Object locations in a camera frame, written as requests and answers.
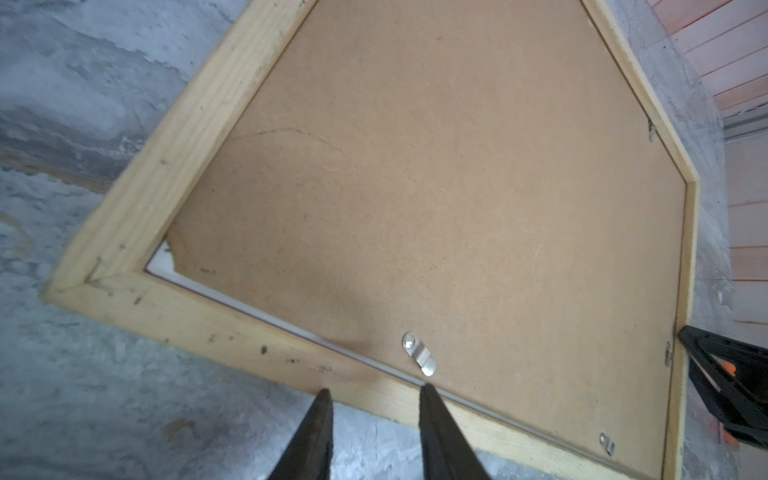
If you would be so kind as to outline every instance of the light wood frame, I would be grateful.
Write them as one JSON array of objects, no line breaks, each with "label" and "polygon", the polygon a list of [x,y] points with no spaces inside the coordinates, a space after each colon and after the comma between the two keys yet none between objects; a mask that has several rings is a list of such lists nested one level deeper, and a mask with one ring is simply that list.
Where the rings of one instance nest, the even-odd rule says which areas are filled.
[{"label": "light wood frame", "polygon": [[[325,347],[145,272],[170,222],[256,94],[315,0],[253,0],[184,89],[75,238],[45,300],[159,343],[418,423],[419,389]],[[605,0],[581,0],[687,184],[676,329],[693,300],[699,177]],[[229,339],[211,342],[212,337]],[[269,355],[261,348],[269,346]],[[299,362],[287,362],[299,359]],[[680,477],[688,358],[675,343],[663,480]],[[448,402],[474,448],[563,478],[642,478],[619,472],[475,410]]]}]

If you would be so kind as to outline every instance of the mdf board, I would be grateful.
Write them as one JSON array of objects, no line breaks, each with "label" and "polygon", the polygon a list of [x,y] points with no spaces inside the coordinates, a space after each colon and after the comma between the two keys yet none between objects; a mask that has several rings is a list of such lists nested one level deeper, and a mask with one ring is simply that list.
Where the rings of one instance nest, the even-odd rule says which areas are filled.
[{"label": "mdf board", "polygon": [[685,188],[580,4],[321,0],[168,242],[420,376],[413,331],[439,388],[658,477]]},{"label": "mdf board", "polygon": [[679,478],[699,179],[606,5],[388,6],[323,0],[281,57],[313,3],[253,0],[44,297],[416,426],[407,327],[474,448]]}]

